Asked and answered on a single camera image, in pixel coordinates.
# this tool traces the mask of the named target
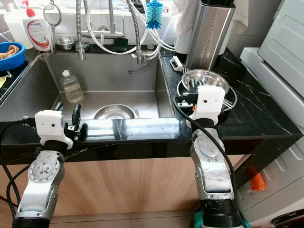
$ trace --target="plastic bottle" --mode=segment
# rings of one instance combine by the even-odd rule
[[[76,103],[84,98],[78,78],[75,75],[70,75],[68,70],[62,72],[63,78],[60,79],[60,84],[65,92],[66,98],[70,103]]]
[[[23,19],[26,17],[25,12],[14,9],[13,2],[10,2],[5,9],[7,12],[3,18],[14,40],[24,44],[26,49],[32,48],[33,45],[23,27]]]
[[[27,17],[23,19],[23,26],[30,42],[38,51],[49,51],[52,38],[50,25],[42,14],[35,14],[34,10],[29,7],[28,0],[24,0],[22,3],[27,6]]]

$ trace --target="white towel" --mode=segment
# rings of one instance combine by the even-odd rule
[[[173,0],[180,13],[176,35],[179,37],[190,29],[194,23],[199,8],[199,0]],[[235,0],[236,10],[233,20],[236,21],[237,32],[243,34],[248,26],[248,0]]]

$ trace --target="sink basin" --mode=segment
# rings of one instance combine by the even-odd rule
[[[33,117],[38,111],[63,103],[65,120],[70,120],[74,104],[67,101],[59,86],[62,71],[78,77],[84,99],[81,119],[91,120],[101,107],[123,104],[137,110],[140,118],[173,117],[167,83],[158,58],[137,65],[131,56],[86,54],[78,60],[74,53],[40,54],[23,72],[21,80],[0,105],[0,121]]]

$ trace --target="wooden cabinet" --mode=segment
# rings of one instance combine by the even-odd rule
[[[242,157],[230,159],[236,164]],[[8,167],[14,175],[24,166]],[[8,179],[0,171],[0,195],[6,198]],[[27,181],[26,172],[17,178],[20,193]],[[67,162],[55,215],[193,209],[198,203],[190,157]]]

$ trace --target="metal bowl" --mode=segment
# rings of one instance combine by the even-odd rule
[[[100,119],[134,119],[134,111],[123,104],[110,104],[100,108],[94,115],[94,120]]]
[[[190,70],[187,74],[184,74],[181,81],[187,90],[190,90],[189,81],[192,78],[196,82],[203,82],[204,85],[220,86],[225,90],[225,94],[229,90],[228,82],[222,76],[207,70]]]
[[[72,50],[75,47],[76,39],[73,37],[61,37],[55,40],[55,44],[63,51]]]

